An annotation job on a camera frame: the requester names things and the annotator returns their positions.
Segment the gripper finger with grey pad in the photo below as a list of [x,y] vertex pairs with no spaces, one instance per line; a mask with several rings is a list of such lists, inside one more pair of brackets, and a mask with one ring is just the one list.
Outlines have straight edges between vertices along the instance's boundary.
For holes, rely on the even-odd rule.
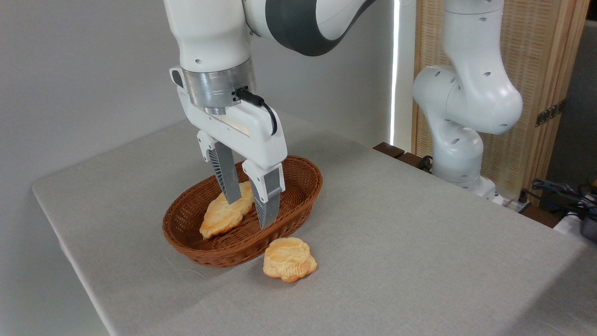
[[254,162],[245,160],[242,167],[251,183],[260,228],[265,230],[278,217],[281,193],[284,192],[282,163],[263,169]]
[[224,143],[215,140],[215,138],[204,131],[198,132],[197,140],[200,144],[203,159],[209,162],[215,171],[218,185],[228,204],[233,204],[242,197],[242,193],[237,178],[232,149],[224,145]]

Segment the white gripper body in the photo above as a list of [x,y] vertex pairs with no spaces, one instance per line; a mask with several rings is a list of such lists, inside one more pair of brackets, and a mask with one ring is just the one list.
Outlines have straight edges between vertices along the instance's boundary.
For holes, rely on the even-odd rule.
[[288,155],[282,124],[277,113],[241,100],[228,106],[224,115],[213,115],[192,104],[184,87],[182,69],[170,69],[172,82],[187,119],[199,130],[230,147],[260,168],[268,169]]

